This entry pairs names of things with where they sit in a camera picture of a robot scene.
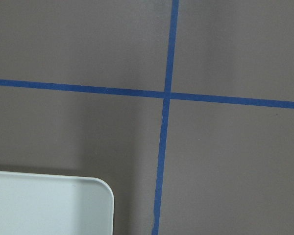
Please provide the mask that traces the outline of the white rabbit serving tray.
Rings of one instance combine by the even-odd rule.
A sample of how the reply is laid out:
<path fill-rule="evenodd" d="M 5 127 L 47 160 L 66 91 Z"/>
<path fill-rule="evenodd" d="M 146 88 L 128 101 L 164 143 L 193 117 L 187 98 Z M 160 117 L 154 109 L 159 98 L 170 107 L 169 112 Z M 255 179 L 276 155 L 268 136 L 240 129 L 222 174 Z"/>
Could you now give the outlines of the white rabbit serving tray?
<path fill-rule="evenodd" d="M 0 235 L 111 235 L 113 219 L 101 179 L 0 171 Z"/>

